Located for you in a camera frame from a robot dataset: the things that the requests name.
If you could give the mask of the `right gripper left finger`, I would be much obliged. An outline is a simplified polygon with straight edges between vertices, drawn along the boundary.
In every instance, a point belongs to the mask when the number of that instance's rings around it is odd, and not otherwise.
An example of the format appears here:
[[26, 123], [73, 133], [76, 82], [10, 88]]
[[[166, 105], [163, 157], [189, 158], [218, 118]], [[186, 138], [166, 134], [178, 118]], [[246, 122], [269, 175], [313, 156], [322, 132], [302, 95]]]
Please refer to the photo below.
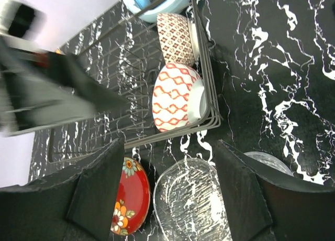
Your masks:
[[57, 172], [1, 188], [1, 240], [108, 240], [123, 161], [116, 139]]

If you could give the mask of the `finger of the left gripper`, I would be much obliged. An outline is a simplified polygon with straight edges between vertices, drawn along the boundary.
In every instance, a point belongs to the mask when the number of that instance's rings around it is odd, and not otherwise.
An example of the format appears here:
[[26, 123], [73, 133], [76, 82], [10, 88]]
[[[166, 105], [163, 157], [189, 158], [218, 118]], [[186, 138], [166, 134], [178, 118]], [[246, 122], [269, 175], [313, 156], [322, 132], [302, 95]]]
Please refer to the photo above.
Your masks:
[[1, 37], [1, 126], [8, 136], [93, 118], [127, 99], [87, 75], [74, 54], [37, 52]]

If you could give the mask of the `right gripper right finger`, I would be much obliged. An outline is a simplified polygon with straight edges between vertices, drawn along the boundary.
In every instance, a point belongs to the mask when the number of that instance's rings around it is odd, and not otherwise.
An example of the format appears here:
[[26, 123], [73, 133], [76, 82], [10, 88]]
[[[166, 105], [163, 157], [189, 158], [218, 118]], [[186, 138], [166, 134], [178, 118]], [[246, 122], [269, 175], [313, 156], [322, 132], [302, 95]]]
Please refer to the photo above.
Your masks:
[[214, 161], [233, 240], [334, 240], [334, 188], [216, 143]]

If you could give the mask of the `red floral plate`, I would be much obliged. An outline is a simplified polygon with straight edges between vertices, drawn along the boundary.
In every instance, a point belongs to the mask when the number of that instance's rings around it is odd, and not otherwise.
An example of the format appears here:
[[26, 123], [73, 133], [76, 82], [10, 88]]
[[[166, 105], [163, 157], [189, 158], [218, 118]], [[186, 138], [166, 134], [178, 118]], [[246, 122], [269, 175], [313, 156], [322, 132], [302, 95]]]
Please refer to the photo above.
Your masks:
[[145, 222], [150, 201], [150, 183], [144, 168], [125, 157], [110, 230], [119, 236], [136, 232]]

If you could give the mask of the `orange patterned white bowl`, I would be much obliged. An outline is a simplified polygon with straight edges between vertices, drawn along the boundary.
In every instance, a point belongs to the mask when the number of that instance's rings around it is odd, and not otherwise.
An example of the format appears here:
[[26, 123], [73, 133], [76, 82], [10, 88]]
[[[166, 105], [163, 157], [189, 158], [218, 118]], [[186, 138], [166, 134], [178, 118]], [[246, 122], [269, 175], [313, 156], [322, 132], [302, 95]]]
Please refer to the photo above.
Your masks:
[[199, 121], [207, 111], [200, 74], [185, 64], [167, 63], [155, 81], [152, 115], [157, 129], [166, 132]]

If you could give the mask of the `brown patterned bowl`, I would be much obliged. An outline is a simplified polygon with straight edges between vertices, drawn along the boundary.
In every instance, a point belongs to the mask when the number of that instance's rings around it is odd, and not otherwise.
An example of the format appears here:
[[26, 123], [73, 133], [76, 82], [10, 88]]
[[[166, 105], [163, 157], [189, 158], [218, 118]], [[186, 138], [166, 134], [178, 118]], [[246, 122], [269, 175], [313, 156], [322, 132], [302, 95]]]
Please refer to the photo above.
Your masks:
[[192, 67], [199, 57], [196, 25], [180, 14], [161, 13], [157, 29], [165, 62]]

